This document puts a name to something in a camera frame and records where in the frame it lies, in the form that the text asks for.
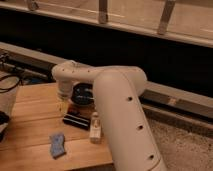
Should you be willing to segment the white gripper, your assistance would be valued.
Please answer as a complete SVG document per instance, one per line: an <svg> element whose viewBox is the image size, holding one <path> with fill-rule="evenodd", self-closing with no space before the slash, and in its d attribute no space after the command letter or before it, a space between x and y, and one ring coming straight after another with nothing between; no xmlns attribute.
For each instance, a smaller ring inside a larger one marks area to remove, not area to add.
<svg viewBox="0 0 213 171"><path fill-rule="evenodd" d="M62 114L66 114L68 111L68 99L71 97L71 92L68 91L58 91L58 97L62 99L60 105L60 111Z"/></svg>

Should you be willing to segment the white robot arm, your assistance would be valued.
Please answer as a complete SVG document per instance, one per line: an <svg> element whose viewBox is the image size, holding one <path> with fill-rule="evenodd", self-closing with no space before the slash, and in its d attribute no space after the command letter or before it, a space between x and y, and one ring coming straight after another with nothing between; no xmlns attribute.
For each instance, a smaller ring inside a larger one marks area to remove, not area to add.
<svg viewBox="0 0 213 171"><path fill-rule="evenodd" d="M93 85L93 98L116 171L167 171L141 106L145 72L135 66L81 67L66 61L53 67L58 95L69 99L75 81Z"/></svg>

